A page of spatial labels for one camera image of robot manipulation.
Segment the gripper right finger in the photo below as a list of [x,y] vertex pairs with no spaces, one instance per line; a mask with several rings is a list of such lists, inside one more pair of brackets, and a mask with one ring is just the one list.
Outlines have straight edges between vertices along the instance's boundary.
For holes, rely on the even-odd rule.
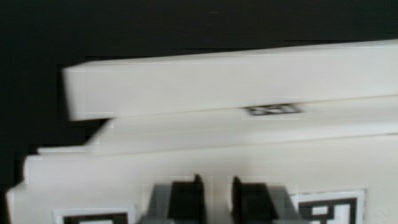
[[244,183],[235,177],[231,205],[235,224],[310,224],[297,212],[285,186]]

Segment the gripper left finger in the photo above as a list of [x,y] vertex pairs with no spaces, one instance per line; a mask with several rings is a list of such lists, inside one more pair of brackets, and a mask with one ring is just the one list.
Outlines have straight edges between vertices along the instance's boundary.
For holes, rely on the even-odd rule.
[[192,181],[155,185],[144,224],[207,224],[205,183],[200,175]]

